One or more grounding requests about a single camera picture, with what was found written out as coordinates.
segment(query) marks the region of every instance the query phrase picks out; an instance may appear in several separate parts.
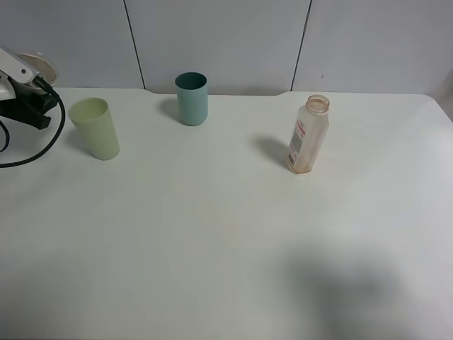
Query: bottle label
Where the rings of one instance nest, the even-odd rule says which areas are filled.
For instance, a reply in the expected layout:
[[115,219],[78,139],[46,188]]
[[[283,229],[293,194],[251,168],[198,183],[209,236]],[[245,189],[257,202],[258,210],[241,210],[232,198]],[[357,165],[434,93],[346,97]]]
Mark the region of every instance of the bottle label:
[[296,121],[294,126],[294,132],[292,134],[291,143],[289,144],[289,162],[292,166],[296,163],[297,156],[300,153],[302,143],[304,141],[305,129],[304,124],[299,119]]

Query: white wall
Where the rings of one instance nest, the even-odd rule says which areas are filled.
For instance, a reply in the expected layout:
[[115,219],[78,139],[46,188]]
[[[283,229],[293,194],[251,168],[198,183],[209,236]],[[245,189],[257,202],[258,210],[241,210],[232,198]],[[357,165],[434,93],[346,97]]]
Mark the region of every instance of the white wall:
[[452,0],[314,0],[293,89],[437,96],[452,70]]
[[58,86],[143,87],[122,0],[3,0],[0,45],[44,54]]
[[146,88],[174,92],[182,72],[213,94],[291,89],[309,0],[127,0]]

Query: empty bottle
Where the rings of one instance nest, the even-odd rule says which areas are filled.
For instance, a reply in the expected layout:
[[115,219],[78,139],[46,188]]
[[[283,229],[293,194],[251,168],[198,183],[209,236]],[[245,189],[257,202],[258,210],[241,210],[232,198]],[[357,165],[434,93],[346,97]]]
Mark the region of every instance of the empty bottle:
[[299,109],[289,144],[287,162],[292,172],[311,171],[328,129],[329,101],[325,96],[310,96]]

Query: black cable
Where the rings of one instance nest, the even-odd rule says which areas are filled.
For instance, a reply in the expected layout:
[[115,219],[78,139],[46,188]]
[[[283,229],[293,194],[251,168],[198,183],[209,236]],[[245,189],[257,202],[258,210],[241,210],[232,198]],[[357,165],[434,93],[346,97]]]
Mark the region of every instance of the black cable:
[[[56,131],[54,137],[50,140],[49,144],[47,144],[44,149],[39,151],[35,156],[32,156],[32,157],[27,158],[27,159],[24,159],[23,161],[17,161],[17,162],[13,161],[11,163],[0,164],[0,169],[1,168],[12,168],[13,166],[24,165],[24,164],[33,162],[36,159],[40,158],[43,154],[45,154],[47,151],[49,151],[49,149],[53,146],[53,144],[55,144],[55,142],[57,141],[58,137],[60,136],[60,134],[63,131],[64,121],[66,120],[66,114],[65,114],[65,111],[64,111],[63,102],[62,102],[61,98],[59,97],[58,93],[55,92],[55,90],[43,78],[41,78],[40,76],[36,76],[34,78],[34,80],[33,80],[33,83],[36,86],[38,86],[39,88],[41,88],[42,90],[44,90],[45,92],[47,92],[48,94],[50,94],[51,96],[55,97],[55,99],[57,99],[59,108],[60,108],[60,110],[62,112],[62,119],[59,122],[59,126],[57,128],[57,131]],[[5,147],[3,148],[3,149],[5,149],[6,147],[8,147],[8,144],[9,144],[9,132],[7,132],[8,130],[3,125],[3,123],[1,125],[2,125],[2,128],[5,131],[5,134],[6,134],[6,143],[5,143]]]

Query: dark green cup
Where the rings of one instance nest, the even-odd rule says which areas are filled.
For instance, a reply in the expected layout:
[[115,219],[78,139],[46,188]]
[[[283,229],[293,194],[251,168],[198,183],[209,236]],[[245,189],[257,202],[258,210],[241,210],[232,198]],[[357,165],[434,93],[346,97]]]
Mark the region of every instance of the dark green cup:
[[200,73],[188,72],[176,80],[179,114],[187,125],[200,125],[207,117],[207,79]]

